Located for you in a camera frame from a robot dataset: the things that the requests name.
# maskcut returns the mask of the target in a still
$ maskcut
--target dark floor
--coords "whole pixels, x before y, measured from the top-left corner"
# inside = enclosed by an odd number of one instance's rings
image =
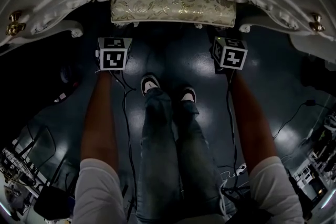
[[[41,172],[50,177],[60,160],[66,156],[68,171],[75,171],[79,164],[80,139],[83,120],[96,81],[94,50],[97,37],[109,35],[112,25],[109,22],[109,3],[90,3],[75,11],[70,18],[75,18],[83,24],[84,35],[77,40],[70,39],[70,46],[77,51],[74,62],[82,75],[79,88],[65,102],[46,107],[30,122],[33,136],[39,127],[47,125],[57,144],[56,155],[46,163]],[[233,145],[230,136],[228,113],[226,110],[225,93],[226,79],[214,74],[213,60],[209,54],[210,43],[206,29],[196,29],[193,24],[184,26],[183,35],[176,33],[175,41],[156,39],[148,45],[146,36],[153,33],[149,23],[141,23],[138,32],[139,39],[133,40],[131,57],[124,72],[126,81],[137,88],[127,97],[127,114],[132,137],[133,159],[138,174],[140,165],[140,139],[144,122],[144,98],[139,90],[141,77],[146,72],[152,72],[173,88],[179,83],[191,84],[197,93],[197,107],[200,115],[197,118],[205,137],[209,142],[218,166],[233,164]],[[303,87],[300,83],[300,64],[304,54],[295,50],[289,43],[287,35],[265,28],[253,27],[251,33],[243,35],[247,41],[248,55],[243,71],[243,77],[260,102],[273,134],[281,124],[292,117],[298,106],[308,99],[315,99],[325,104],[329,95],[312,87]],[[128,159],[128,136],[124,116],[121,110],[123,91],[113,84],[113,110],[120,156],[119,175],[122,185],[128,182],[132,186],[131,166]],[[314,126],[321,112],[320,107],[303,107],[295,119],[290,122],[276,138],[280,156],[291,154],[300,141],[306,137]],[[31,159],[38,163],[53,152],[48,135],[45,142],[32,151]],[[237,166],[244,162],[237,139]],[[295,167],[300,161],[291,159],[287,165]],[[247,174],[241,175],[238,184],[247,181]]]

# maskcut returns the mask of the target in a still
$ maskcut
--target blue jeans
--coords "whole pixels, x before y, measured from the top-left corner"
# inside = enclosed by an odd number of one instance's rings
[[[175,142],[170,97],[159,88],[151,89],[145,97],[138,221],[175,223],[188,217],[220,214],[218,190],[222,179],[195,119],[195,103],[184,101],[176,109]]]

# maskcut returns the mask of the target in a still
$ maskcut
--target equipment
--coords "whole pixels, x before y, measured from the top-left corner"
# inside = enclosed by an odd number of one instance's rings
[[[98,38],[96,57],[100,70],[125,70],[131,44],[131,38]]]
[[[247,55],[247,49],[245,48],[245,41],[215,37],[212,57],[221,68],[242,70]]]

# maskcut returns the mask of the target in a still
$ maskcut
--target person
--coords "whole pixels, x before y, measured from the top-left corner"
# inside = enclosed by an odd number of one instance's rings
[[[111,81],[108,72],[98,73],[88,106],[74,224],[126,222],[117,174]],[[277,157],[261,107],[240,74],[232,78],[231,87],[252,198],[259,208],[273,215],[270,223],[304,223],[298,196]],[[181,90],[173,114],[172,101],[155,76],[143,77],[141,90],[145,97],[145,121],[137,193],[138,222],[224,223],[219,208],[222,179],[196,121],[195,91],[191,87]],[[173,120],[178,129],[177,141],[172,132]]]

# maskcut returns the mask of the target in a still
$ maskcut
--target leg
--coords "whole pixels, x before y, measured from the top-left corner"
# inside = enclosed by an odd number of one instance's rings
[[[208,142],[195,119],[198,110],[194,101],[180,102],[176,113],[178,163],[189,217],[220,214],[218,191],[222,183]]]
[[[136,216],[141,223],[174,223],[179,220],[181,189],[171,100],[160,88],[150,89],[145,98]]]

